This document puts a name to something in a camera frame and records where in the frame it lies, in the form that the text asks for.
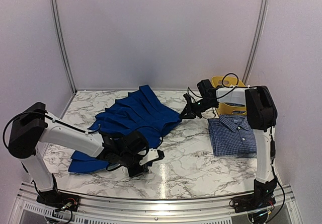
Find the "blue pleated skirt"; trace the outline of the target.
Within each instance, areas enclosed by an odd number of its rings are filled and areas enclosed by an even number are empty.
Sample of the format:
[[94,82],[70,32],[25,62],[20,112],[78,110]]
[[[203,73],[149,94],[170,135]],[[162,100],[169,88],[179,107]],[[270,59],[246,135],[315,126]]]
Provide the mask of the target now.
[[181,122],[179,113],[162,104],[150,86],[144,85],[97,114],[89,130],[100,130],[113,136],[128,135],[137,130],[146,138],[150,148],[158,148],[162,137]]

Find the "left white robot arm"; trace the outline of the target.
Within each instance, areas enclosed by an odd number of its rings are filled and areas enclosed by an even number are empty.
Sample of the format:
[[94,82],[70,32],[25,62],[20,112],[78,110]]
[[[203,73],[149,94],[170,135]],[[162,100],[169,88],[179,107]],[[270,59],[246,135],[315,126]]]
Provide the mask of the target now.
[[52,206],[60,206],[75,198],[58,190],[54,175],[39,154],[37,145],[40,142],[64,146],[98,161],[126,167],[131,177],[146,172],[148,165],[165,156],[163,151],[151,148],[137,130],[113,137],[99,129],[81,129],[46,111],[42,102],[10,119],[3,129],[2,141],[33,179],[38,202]]

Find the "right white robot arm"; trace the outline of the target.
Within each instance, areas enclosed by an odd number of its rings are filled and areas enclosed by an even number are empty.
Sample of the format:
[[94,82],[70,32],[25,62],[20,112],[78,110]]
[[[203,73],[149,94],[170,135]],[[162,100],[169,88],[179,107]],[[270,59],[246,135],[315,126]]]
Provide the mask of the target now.
[[249,203],[254,208],[261,207],[273,195],[278,185],[274,172],[275,127],[277,109],[266,86],[240,86],[238,83],[214,87],[210,80],[197,84],[199,101],[195,101],[190,92],[183,95],[186,106],[180,114],[181,119],[202,118],[203,112],[218,108],[220,103],[233,103],[246,108],[247,121],[254,131],[257,150],[257,172],[254,180],[254,192]]

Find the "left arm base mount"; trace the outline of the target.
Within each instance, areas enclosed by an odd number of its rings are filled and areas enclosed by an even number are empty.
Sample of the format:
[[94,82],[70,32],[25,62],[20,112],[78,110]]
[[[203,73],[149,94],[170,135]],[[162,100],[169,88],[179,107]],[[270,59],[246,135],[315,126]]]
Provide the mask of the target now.
[[45,198],[38,195],[36,199],[38,203],[41,203],[50,207],[54,207],[59,211],[63,211],[63,210],[77,211],[80,200],[81,200],[80,196],[67,194],[67,193],[61,193],[60,196],[58,197],[47,196]]

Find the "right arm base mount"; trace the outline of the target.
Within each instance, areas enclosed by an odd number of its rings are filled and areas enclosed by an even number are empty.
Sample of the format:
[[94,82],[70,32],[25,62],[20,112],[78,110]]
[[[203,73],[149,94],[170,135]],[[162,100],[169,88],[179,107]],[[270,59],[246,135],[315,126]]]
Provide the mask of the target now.
[[234,208],[235,213],[252,211],[269,206],[272,207],[275,204],[276,200],[273,194],[266,197],[255,197],[255,194],[246,194],[235,196],[229,202],[229,206]]

